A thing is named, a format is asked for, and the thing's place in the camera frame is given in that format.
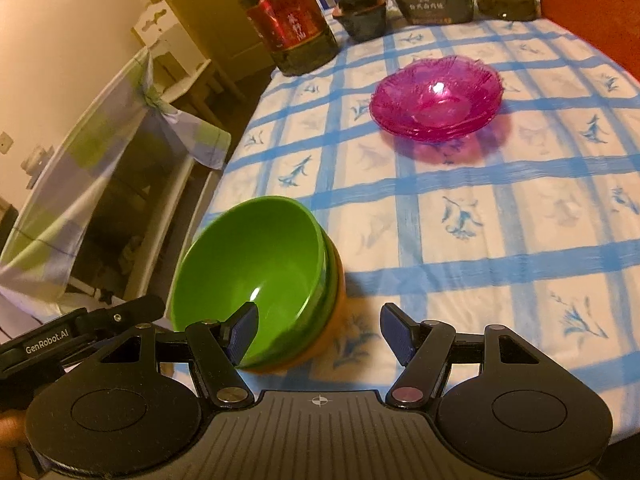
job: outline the green bowl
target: green bowl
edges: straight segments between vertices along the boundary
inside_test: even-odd
[[[310,319],[307,326],[299,324],[291,333],[283,333],[274,341],[273,352],[263,355],[263,359],[252,366],[257,368],[267,368],[278,366],[297,357],[311,345],[320,335],[326,326],[332,312],[334,311],[335,298],[338,294],[338,262],[335,258],[334,245],[329,240],[327,234],[322,231],[326,247],[327,271],[326,271],[326,293],[320,300],[316,315]]]
[[[178,270],[171,298],[176,330],[225,320],[245,301],[258,306],[258,333],[242,367],[264,360],[280,337],[310,326],[326,294],[322,229],[299,202],[261,196],[220,215]]]

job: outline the white wall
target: white wall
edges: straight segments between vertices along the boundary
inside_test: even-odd
[[[0,0],[0,196],[20,209],[37,144],[58,146],[140,49],[130,31],[148,0]]]

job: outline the pink glass bowl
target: pink glass bowl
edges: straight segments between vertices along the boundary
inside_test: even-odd
[[[383,130],[437,144],[486,126],[502,102],[500,75],[464,56],[419,59],[385,77],[369,103]]]

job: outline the tablecloth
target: tablecloth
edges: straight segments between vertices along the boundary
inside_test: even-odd
[[[638,83],[544,19],[395,20],[363,44],[330,22],[340,54],[305,76],[276,73],[201,229],[254,196],[299,200],[343,260],[348,322],[321,357],[245,373],[248,384],[384,395],[401,372],[378,327],[393,301],[458,332],[513,328],[602,396],[615,440],[640,430]],[[500,71],[498,116],[439,146],[381,132],[368,109],[376,84],[449,54]],[[477,373],[455,365],[449,384]]]

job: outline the hand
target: hand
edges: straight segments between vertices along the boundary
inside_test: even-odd
[[[24,434],[25,414],[16,410],[0,413],[0,480],[20,478],[13,448],[27,443]]]

